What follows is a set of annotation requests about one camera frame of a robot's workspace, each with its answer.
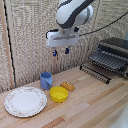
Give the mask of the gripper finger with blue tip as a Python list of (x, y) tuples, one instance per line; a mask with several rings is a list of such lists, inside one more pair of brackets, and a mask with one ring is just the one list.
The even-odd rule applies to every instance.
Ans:
[(66, 55), (69, 54), (69, 51), (70, 51), (69, 48), (66, 48), (66, 49), (65, 49), (65, 54), (66, 54)]
[(57, 50), (56, 50), (55, 48), (53, 48), (53, 52), (52, 52), (52, 54), (53, 54), (53, 57), (58, 56), (58, 52), (57, 52)]

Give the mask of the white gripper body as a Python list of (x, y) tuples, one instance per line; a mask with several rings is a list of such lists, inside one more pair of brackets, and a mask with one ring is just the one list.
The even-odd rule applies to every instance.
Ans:
[(76, 44), (79, 40), (77, 32), (66, 34), (66, 30), (60, 33), (58, 29), (50, 30), (46, 33), (46, 45), (48, 47), (69, 46)]

